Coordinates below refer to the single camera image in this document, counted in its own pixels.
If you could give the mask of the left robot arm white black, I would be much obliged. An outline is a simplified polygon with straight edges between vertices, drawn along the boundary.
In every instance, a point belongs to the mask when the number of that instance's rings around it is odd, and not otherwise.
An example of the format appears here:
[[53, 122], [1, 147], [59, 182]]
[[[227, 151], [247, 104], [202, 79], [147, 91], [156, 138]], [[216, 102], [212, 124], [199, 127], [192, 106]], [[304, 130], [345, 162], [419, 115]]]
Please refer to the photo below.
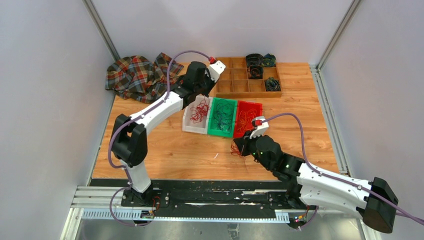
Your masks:
[[149, 206], [154, 200], [151, 179], [144, 160], [148, 153], [148, 135], [169, 116], [185, 109], [198, 95], [209, 96], [217, 84], [226, 65], [220, 60], [209, 66], [202, 62], [191, 62], [186, 73], [170, 86], [170, 92], [161, 96], [145, 109], [130, 116], [119, 115], [115, 119], [109, 152], [121, 162], [129, 188], [140, 206]]

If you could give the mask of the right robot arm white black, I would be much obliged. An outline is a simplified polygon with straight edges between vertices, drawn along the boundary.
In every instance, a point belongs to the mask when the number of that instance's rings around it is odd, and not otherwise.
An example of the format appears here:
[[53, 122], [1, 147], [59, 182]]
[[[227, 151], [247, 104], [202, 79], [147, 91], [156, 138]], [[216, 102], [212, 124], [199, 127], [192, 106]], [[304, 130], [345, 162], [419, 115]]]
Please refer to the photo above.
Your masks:
[[370, 228], [391, 234], [399, 200], [386, 180], [343, 176], [282, 151], [268, 135], [233, 140], [240, 154], [252, 156], [279, 181], [287, 183], [286, 203], [333, 209], [362, 219]]

